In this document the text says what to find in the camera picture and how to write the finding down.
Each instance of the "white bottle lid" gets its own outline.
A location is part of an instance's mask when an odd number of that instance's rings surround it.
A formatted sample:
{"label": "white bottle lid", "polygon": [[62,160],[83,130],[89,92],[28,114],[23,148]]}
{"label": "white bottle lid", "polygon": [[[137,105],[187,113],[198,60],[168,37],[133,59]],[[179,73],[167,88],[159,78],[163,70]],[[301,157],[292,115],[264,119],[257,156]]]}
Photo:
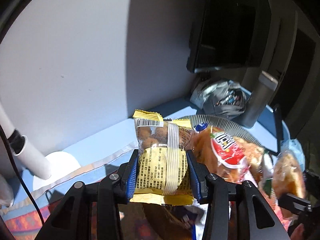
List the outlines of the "white bottle lid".
{"label": "white bottle lid", "polygon": [[275,91],[278,85],[278,81],[265,71],[261,71],[259,76],[259,82],[261,84],[264,84],[266,87],[268,87],[272,91]]}

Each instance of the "cable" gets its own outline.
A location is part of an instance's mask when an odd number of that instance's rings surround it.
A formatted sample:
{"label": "cable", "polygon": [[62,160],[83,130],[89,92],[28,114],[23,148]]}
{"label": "cable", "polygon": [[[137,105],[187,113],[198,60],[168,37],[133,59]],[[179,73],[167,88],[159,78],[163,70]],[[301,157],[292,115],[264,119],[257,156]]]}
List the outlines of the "cable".
{"label": "cable", "polygon": [[17,175],[17,177],[18,177],[23,189],[25,190],[25,192],[27,193],[27,195],[30,198],[31,202],[35,206],[35,208],[36,208],[36,210],[38,212],[38,215],[40,217],[41,223],[43,225],[44,224],[44,220],[43,220],[42,214],[40,212],[40,209],[39,209],[37,203],[35,202],[34,198],[32,197],[30,191],[28,190],[26,184],[24,183],[22,177],[19,174],[18,168],[17,168],[16,163],[14,162],[14,159],[13,159],[13,155],[12,155],[12,152],[11,152],[11,148],[10,148],[8,139],[7,139],[7,137],[6,137],[5,133],[4,133],[1,125],[0,125],[0,137],[1,137],[2,141],[3,141],[3,143],[4,143],[5,149],[7,150],[7,154],[8,154],[10,163],[12,165],[12,168],[13,168],[14,172],[16,173],[16,175]]}

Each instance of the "packaged bread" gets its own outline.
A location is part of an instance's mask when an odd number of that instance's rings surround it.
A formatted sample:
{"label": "packaged bread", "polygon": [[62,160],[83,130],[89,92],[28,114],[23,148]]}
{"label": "packaged bread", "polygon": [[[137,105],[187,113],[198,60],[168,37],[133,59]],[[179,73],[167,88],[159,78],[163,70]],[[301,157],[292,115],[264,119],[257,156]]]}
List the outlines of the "packaged bread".
{"label": "packaged bread", "polygon": [[223,130],[208,126],[194,135],[193,152],[198,162],[229,182],[241,183],[248,171],[246,157],[237,142]]}
{"label": "packaged bread", "polygon": [[254,180],[259,183],[262,178],[261,161],[264,154],[264,148],[237,136],[234,136],[233,138],[246,156]]}
{"label": "packaged bread", "polygon": [[131,202],[192,204],[185,150],[193,130],[190,120],[165,121],[158,113],[136,110],[134,115],[139,161]]}
{"label": "packaged bread", "polygon": [[[299,198],[305,197],[306,188],[303,174],[299,163],[293,157],[290,150],[286,150],[278,156],[274,167],[272,187],[277,198],[280,198],[285,193],[293,194]],[[294,218],[294,215],[290,211],[283,208],[281,208],[281,211],[284,219],[291,220]]]}

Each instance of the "silver bolt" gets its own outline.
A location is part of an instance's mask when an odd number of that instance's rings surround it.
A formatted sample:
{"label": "silver bolt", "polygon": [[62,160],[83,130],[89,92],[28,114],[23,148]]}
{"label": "silver bolt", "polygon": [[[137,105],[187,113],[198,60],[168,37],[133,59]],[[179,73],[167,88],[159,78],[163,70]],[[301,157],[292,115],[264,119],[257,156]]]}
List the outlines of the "silver bolt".
{"label": "silver bolt", "polygon": [[253,184],[252,184],[252,182],[251,182],[250,180],[245,180],[245,181],[243,182],[243,184],[244,184],[246,187],[252,187],[252,186],[253,186]]}
{"label": "silver bolt", "polygon": [[218,178],[218,176],[217,176],[216,174],[214,174],[214,173],[210,173],[210,174],[208,175],[208,178],[215,180],[215,179]]}
{"label": "silver bolt", "polygon": [[74,184],[75,188],[81,188],[83,186],[83,183],[81,181],[78,181]]}
{"label": "silver bolt", "polygon": [[110,179],[112,180],[116,180],[119,178],[119,175],[117,173],[112,173],[110,176],[109,176]]}

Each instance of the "white round base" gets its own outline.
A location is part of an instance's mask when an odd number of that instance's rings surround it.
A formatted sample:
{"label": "white round base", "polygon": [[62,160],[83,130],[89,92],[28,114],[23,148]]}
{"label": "white round base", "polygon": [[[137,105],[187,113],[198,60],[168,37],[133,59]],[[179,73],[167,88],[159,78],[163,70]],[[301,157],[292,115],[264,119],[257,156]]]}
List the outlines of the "white round base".
{"label": "white round base", "polygon": [[33,177],[33,190],[40,189],[56,182],[58,179],[79,169],[81,166],[71,154],[66,152],[53,152],[45,157],[51,164],[51,177],[49,179],[41,179],[37,176]]}

